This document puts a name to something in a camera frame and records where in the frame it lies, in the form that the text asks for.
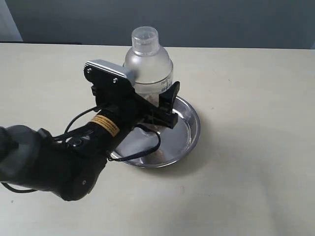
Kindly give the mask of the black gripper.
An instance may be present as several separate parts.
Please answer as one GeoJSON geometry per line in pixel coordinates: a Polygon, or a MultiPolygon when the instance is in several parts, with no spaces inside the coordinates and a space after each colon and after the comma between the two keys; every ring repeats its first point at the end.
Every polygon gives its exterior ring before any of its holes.
{"type": "Polygon", "coordinates": [[[135,92],[131,82],[99,69],[84,69],[85,78],[92,83],[92,93],[98,106],[116,105],[120,118],[130,118],[134,123],[146,123],[174,128],[178,115],[173,113],[174,103],[180,90],[180,82],[174,82],[159,95],[156,107],[135,92]]]}

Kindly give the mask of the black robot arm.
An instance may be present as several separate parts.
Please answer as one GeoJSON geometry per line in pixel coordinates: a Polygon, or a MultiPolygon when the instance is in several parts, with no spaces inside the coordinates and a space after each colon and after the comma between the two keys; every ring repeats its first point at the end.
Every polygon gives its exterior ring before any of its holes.
{"type": "Polygon", "coordinates": [[[135,92],[124,68],[84,67],[92,83],[96,115],[85,125],[66,129],[59,136],[24,125],[0,129],[0,182],[12,192],[51,192],[65,201],[76,201],[91,192],[111,153],[135,128],[148,125],[173,128],[173,113],[180,83],[159,95],[159,105],[135,92]]]}

